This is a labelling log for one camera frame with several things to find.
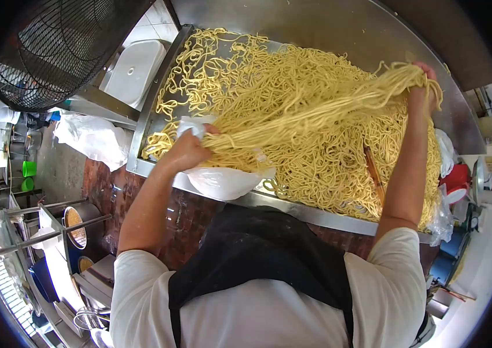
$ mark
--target metal pole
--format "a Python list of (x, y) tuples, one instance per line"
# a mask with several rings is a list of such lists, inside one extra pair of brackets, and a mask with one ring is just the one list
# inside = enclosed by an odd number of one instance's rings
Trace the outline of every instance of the metal pole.
[(103, 216), (100, 216), (99, 218), (95, 218), (95, 219), (91, 219), (91, 220), (88, 220), (88, 221), (84, 221), (82, 223), (79, 223), (78, 225), (66, 227), (65, 228), (65, 231), (66, 231), (66, 233), (70, 233), (70, 232), (75, 231), (75, 230), (77, 230), (79, 228), (86, 227), (86, 226), (91, 225), (93, 223), (100, 222), (100, 221), (103, 221), (103, 220), (106, 220), (106, 219), (110, 219), (110, 218), (112, 218), (112, 215), (111, 214), (103, 215)]
[(17, 251), (18, 249), (31, 247), (34, 244), (43, 242), (45, 240), (50, 240), (51, 238), (55, 238), (61, 233), (62, 233), (62, 231), (55, 231), (55, 232), (47, 233), (44, 235), (40, 235), (39, 237), (32, 238), (30, 240), (24, 240), (23, 242), (20, 242), (14, 246), (1, 248), (0, 249), (0, 255), (12, 253), (12, 252)]
[[(77, 230), (79, 228), (86, 227), (86, 226), (91, 225), (93, 223), (100, 222), (100, 221), (103, 221), (103, 220), (106, 220), (106, 219), (110, 219), (110, 218), (112, 218), (112, 215), (111, 214), (103, 215), (103, 216), (100, 216), (99, 218), (95, 218), (95, 219), (91, 219), (91, 220), (88, 220), (88, 221), (84, 221), (82, 223), (79, 223), (78, 225), (74, 225), (74, 226), (70, 226), (68, 228), (65, 228), (65, 231), (67, 233), (70, 233), (70, 232), (72, 232), (74, 230)], [(40, 242), (44, 242), (46, 240), (50, 240), (51, 238), (55, 238), (58, 235), (60, 235), (61, 233), (62, 233), (62, 231), (55, 231), (55, 232), (47, 233), (47, 234), (41, 235), (41, 236), (36, 237), (36, 238), (32, 238), (32, 239), (29, 239), (29, 240), (24, 240), (23, 242), (17, 243), (14, 246), (6, 247), (6, 248), (1, 248), (0, 249), (0, 255), (12, 253), (12, 252), (15, 252), (15, 251), (17, 251), (19, 249), (31, 247), (34, 244), (37, 244), (37, 243), (40, 243)]]
[[(68, 200), (66, 202), (60, 202), (60, 203), (53, 203), (53, 204), (48, 204), (44, 205), (45, 208), (55, 208), (57, 206), (62, 206), (62, 205), (70, 205), (70, 204), (76, 204), (76, 203), (83, 203), (87, 201), (87, 199), (78, 199), (78, 200)], [(41, 208), (39, 206), (32, 206), (30, 208), (25, 208), (25, 209), (7, 209), (6, 213), (8, 215), (24, 215), (24, 214), (29, 214), (29, 213), (35, 213), (38, 212)]]

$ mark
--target industrial fan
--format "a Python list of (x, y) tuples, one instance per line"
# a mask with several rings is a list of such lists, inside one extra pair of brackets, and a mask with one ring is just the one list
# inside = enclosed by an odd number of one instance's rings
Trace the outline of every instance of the industrial fan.
[(40, 0), (0, 54), (0, 100), (41, 113), (103, 69), (153, 1)]

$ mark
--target white plastic bag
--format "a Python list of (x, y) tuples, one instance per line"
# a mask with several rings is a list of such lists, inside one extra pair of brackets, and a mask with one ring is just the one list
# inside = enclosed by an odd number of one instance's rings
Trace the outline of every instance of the white plastic bag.
[(431, 247), (438, 246), (442, 240), (451, 241), (455, 219), (449, 209), (449, 203), (445, 199), (447, 196), (447, 186), (445, 184), (437, 188), (440, 191), (441, 198), (435, 207), (433, 219), (426, 225), (431, 231)]
[[(215, 121), (215, 116), (188, 117), (182, 116), (178, 129), (177, 137), (186, 130), (192, 129), (192, 134), (202, 138), (205, 134), (204, 123), (211, 124)], [(263, 179), (270, 179), (275, 176), (275, 167), (270, 167), (262, 173), (246, 173), (232, 168), (201, 168), (196, 167), (185, 171), (188, 179), (196, 190), (203, 195), (217, 200), (233, 200), (239, 198), (254, 187)]]
[(215, 116), (206, 115), (203, 117), (180, 117), (178, 128), (176, 129), (176, 137), (180, 137), (182, 133), (188, 129), (192, 129), (192, 135), (197, 136), (200, 140), (205, 135), (204, 123), (212, 124), (215, 121)]
[(185, 173), (196, 190), (217, 200), (239, 198), (259, 184), (263, 179), (275, 176), (275, 167), (262, 173), (246, 173), (232, 168), (192, 168)]
[(435, 138), (441, 151), (441, 177), (446, 177), (455, 166), (455, 162), (453, 161), (455, 148), (447, 133), (441, 129), (435, 129)]
[(116, 171), (128, 161), (131, 132), (102, 118), (64, 112), (53, 134), (60, 144), (105, 163), (110, 171)]

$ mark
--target metal rack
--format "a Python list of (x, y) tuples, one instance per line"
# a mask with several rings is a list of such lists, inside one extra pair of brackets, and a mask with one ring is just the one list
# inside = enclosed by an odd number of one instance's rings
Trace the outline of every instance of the metal rack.
[[(55, 230), (54, 232), (47, 233), (45, 235), (29, 239), (29, 240), (22, 240), (21, 242), (18, 243), (13, 243), (10, 246), (7, 247), (2, 247), (0, 248), (0, 255), (5, 255), (5, 254), (14, 254), (16, 256), (16, 261), (20, 264), (21, 268), (23, 269), (24, 272), (24, 278), (26, 282), (28, 283), (30, 290), (31, 290), (31, 295), (35, 298), (37, 301), (37, 304), (39, 307), (41, 307), (41, 311), (43, 314), (45, 314), (45, 317), (48, 319), (49, 323), (51, 324), (53, 330), (55, 331), (55, 334), (61, 339), (63, 344), (69, 348), (78, 348), (82, 347), (85, 345), (89, 340), (90, 337), (89, 335), (86, 335), (82, 338), (78, 337), (70, 328), (67, 324), (65, 324), (62, 320), (62, 318), (58, 315), (57, 311), (55, 310), (55, 307), (52, 303), (49, 303), (42, 295), (39, 289), (37, 288), (37, 285), (34, 282), (34, 279), (30, 275), (29, 268), (30, 265), (28, 265), (26, 261), (26, 257), (23, 253), (23, 250), (26, 248), (30, 248), (32, 245), (36, 243), (40, 243), (46, 240), (50, 240), (52, 238), (56, 238), (59, 235), (63, 235), (63, 246), (65, 247), (65, 252), (68, 248), (68, 238), (67, 233), (74, 231), (78, 228), (82, 228), (85, 226), (88, 226), (90, 224), (100, 222), (106, 219), (111, 218), (111, 215), (104, 215), (101, 217), (98, 217), (96, 219), (88, 220), (83, 223), (80, 223), (76, 226), (68, 227), (65, 228), (62, 226), (54, 217), (53, 214), (49, 211), (51, 208), (62, 208), (64, 206), (76, 204), (76, 203), (83, 203), (86, 202), (87, 199), (79, 199), (79, 200), (72, 200), (72, 201), (67, 201), (67, 202), (60, 202), (60, 203), (54, 203), (54, 204), (48, 204), (48, 205), (43, 205), (39, 204), (38, 206), (34, 206), (31, 208), (25, 208), (25, 209), (20, 209), (20, 208), (11, 208), (11, 209), (3, 209), (0, 211), (0, 221), (4, 224), (7, 234), (10, 238), (10, 240), (14, 241), (18, 239), (18, 235), (16, 233), (16, 227), (14, 226), (13, 222), (10, 220), (10, 217), (18, 216), (18, 215), (24, 215), (24, 214), (29, 214), (29, 213), (34, 213), (34, 212), (39, 212), (40, 213), (40, 221), (44, 219), (44, 217), (47, 217), (48, 219), (51, 219), (51, 221), (47, 221), (47, 223), (51, 225), (51, 227)], [(69, 258), (66, 258), (67, 266), (69, 269), (69, 273), (72, 274), (71, 268), (70, 268), (70, 261)], [(44, 337), (44, 335), (41, 336), (44, 340), (47, 341), (47, 337)]]

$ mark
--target yellow noodle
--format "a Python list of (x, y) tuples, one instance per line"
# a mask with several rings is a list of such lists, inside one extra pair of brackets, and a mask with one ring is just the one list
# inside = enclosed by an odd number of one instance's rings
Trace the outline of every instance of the yellow noodle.
[[(196, 30), (155, 106), (169, 123), (148, 137), (142, 156), (159, 159), (170, 149), (178, 127), (173, 110), (187, 105), (191, 115), (216, 115), (214, 125), (223, 132), (204, 137), (213, 157), (201, 166), (249, 172), (275, 166), (275, 178), (263, 185), (279, 198), (377, 221), (382, 207), (363, 147), (371, 148), (387, 189), (406, 128), (404, 91), (425, 87), (437, 96), (439, 107), (439, 85), (417, 66), (380, 63), (376, 73), (382, 67), (386, 71), (377, 77), (353, 66), (346, 54), (292, 45), (271, 53), (267, 42), (266, 37), (222, 28)], [(216, 55), (221, 45), (230, 50), (230, 58)], [(167, 92), (185, 101), (165, 100)], [(440, 165), (430, 120), (420, 228), (432, 217)]]

